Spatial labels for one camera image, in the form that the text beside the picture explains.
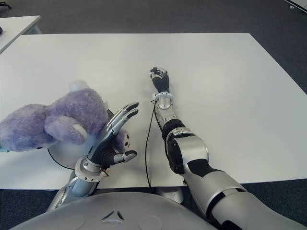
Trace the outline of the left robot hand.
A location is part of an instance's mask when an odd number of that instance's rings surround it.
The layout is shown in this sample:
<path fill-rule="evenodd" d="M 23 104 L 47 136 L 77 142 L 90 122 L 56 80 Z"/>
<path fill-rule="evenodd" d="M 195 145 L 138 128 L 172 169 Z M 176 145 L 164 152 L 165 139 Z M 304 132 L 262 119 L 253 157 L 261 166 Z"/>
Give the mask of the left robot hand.
<path fill-rule="evenodd" d="M 119 109 L 115 114 L 108 112 L 108 115 L 112 115 L 112 117 L 101 130 L 96 141 L 90 148 L 86 156 L 88 162 L 93 165 L 111 166 L 128 162 L 137 156 L 137 152 L 134 150 L 116 151 L 113 145 L 120 129 L 131 117 L 138 113 L 138 105 L 138 102 L 134 102 Z"/>

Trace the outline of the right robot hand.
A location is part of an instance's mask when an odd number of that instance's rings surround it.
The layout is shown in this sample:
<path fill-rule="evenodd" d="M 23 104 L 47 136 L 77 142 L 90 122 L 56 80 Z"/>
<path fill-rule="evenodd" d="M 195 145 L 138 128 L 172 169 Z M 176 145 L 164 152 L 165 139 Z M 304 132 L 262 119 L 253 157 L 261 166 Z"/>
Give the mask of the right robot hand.
<path fill-rule="evenodd" d="M 150 72 L 150 78 L 157 91 L 159 93 L 169 92 L 169 75 L 167 70 L 159 67 L 153 67 Z"/>

